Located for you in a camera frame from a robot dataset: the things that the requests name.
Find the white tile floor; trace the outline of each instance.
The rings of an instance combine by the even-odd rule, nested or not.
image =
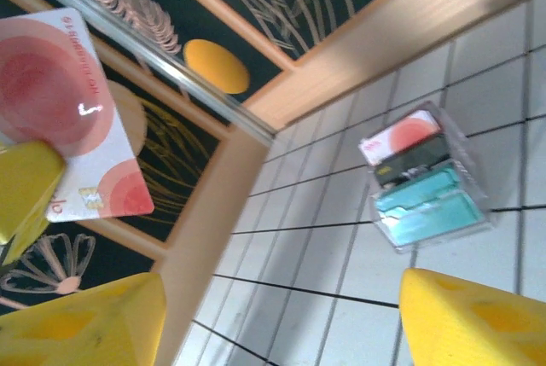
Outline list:
[[[411,266],[546,300],[545,21],[546,0],[522,3],[281,132],[177,366],[410,366]],[[398,255],[357,144],[423,100],[471,137],[496,228]]]

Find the gift card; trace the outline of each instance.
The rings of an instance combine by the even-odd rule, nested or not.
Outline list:
[[[57,9],[0,20],[0,142],[43,140],[67,171],[52,222],[141,215],[154,204],[83,18]]]
[[[441,131],[427,110],[417,110],[358,146],[371,166]]]

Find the plastic card holder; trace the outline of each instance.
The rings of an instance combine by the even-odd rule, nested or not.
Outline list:
[[[467,138],[431,102],[400,120],[418,110],[427,110],[438,121],[449,159],[389,189],[380,186],[373,167],[369,171],[372,218],[401,253],[491,227],[479,163]]]

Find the yellow foam block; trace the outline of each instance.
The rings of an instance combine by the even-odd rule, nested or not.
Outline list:
[[[0,366],[153,366],[163,282],[144,273],[0,317]]]
[[[44,142],[0,147],[0,245],[13,238],[4,264],[47,227],[44,211],[64,171],[62,157]]]
[[[400,311],[415,366],[546,364],[544,302],[410,269]]]

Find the yellow circle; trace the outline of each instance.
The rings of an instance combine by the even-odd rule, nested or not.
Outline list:
[[[116,103],[121,124],[129,138],[133,154],[137,156],[144,147],[146,131],[148,130],[144,106],[140,103],[138,97],[122,84],[108,80],[108,89],[113,101]]]
[[[229,50],[203,39],[184,45],[186,65],[224,93],[237,95],[248,89],[247,67]]]

